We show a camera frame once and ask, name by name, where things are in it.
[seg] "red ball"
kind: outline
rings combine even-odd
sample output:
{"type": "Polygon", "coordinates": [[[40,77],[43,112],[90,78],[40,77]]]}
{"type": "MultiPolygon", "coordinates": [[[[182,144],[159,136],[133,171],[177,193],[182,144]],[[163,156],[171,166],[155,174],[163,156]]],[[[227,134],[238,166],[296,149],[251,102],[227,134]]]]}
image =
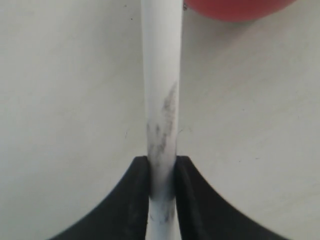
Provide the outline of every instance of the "red ball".
{"type": "Polygon", "coordinates": [[[184,0],[188,8],[223,21],[242,22],[265,17],[295,0],[184,0]]]}

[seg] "white plastic stick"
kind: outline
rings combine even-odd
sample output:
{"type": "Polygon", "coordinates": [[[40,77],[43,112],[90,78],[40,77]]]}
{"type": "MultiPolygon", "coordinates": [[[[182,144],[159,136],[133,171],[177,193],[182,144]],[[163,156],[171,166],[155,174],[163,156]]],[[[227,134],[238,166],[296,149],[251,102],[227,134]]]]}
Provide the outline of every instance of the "white plastic stick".
{"type": "Polygon", "coordinates": [[[147,153],[151,165],[148,227],[173,240],[183,0],[141,0],[147,153]]]}

